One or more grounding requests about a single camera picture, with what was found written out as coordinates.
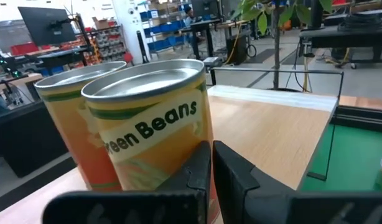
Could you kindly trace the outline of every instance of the green mat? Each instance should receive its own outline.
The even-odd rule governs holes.
[[[323,136],[312,172],[325,175],[332,128]],[[301,190],[382,190],[381,158],[382,133],[337,126],[327,181],[306,177]]]

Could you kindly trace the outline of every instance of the metal can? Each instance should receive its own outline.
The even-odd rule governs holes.
[[[126,62],[92,65],[47,77],[35,84],[90,190],[116,191],[121,190],[121,186],[80,92],[90,81],[125,66]]]
[[[213,141],[201,61],[127,68],[90,82],[82,95],[124,190],[156,189],[201,141]],[[210,194],[212,222],[220,211],[213,177]]]

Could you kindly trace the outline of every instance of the floor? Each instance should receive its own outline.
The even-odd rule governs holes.
[[[280,44],[280,60],[285,61],[291,53],[293,53],[297,47],[299,41],[298,30],[291,30],[281,36]],[[223,35],[214,34],[215,36],[215,49],[219,49],[223,46]],[[252,44],[255,45],[257,53],[261,53],[266,49],[273,49],[273,40],[271,38],[265,38],[261,40],[253,40]],[[359,49],[357,51],[358,57],[371,57],[371,49]],[[184,47],[183,49],[177,49],[176,51],[169,50],[159,54],[159,58],[153,55],[152,60],[167,60],[173,58],[187,58],[191,53],[191,49]],[[317,51],[318,56],[312,59],[308,68],[311,70],[338,70],[331,64],[326,64],[317,61],[317,58],[321,57],[321,54],[329,54],[328,50],[320,49]],[[238,67],[248,68],[265,68],[270,69],[274,65],[274,56],[267,58],[263,63],[243,63]],[[289,70],[293,65],[281,65],[281,69]],[[303,65],[297,65],[298,70],[303,70]],[[356,70],[352,70],[349,65],[344,66],[343,71],[344,83],[342,88],[342,95],[345,96],[362,96],[368,99],[376,99],[382,102],[382,64],[371,65],[358,65]],[[273,87],[273,74],[269,72],[223,72],[217,71],[217,83],[221,85],[234,85],[250,88],[272,88]],[[299,82],[303,81],[304,76],[298,75]],[[210,76],[207,76],[207,82],[211,83]],[[312,92],[323,95],[337,95],[340,83],[340,77],[336,75],[325,75],[319,73],[310,74],[310,82]],[[301,90],[298,86],[294,75],[289,73],[280,73],[279,79],[280,87],[288,87],[296,90]],[[360,137],[366,139],[368,136],[372,137],[372,140],[368,142],[362,142],[358,144],[356,139]],[[372,133],[364,130],[353,130],[349,128],[339,127],[336,132],[336,146],[333,150],[333,156],[331,158],[330,175],[326,183],[317,182],[316,180],[306,179],[303,186],[304,190],[338,190],[338,189],[354,189],[354,190],[371,190],[373,189],[373,173],[378,170],[377,162],[382,156],[382,134]],[[325,163],[325,146],[319,151],[319,155],[314,161],[313,169],[317,172],[325,172],[322,170],[322,164]],[[354,155],[351,160],[343,161],[342,158],[348,155]],[[43,172],[43,170],[49,169],[54,166],[57,161],[53,161],[41,168],[37,172]],[[359,163],[369,164],[371,170],[363,170],[359,166]],[[339,175],[344,174],[347,178],[340,178]],[[18,179],[11,172],[6,163],[0,160],[0,197],[10,190],[20,186],[26,180],[31,179],[29,177],[24,179]],[[358,183],[358,179],[364,180],[364,183]]]

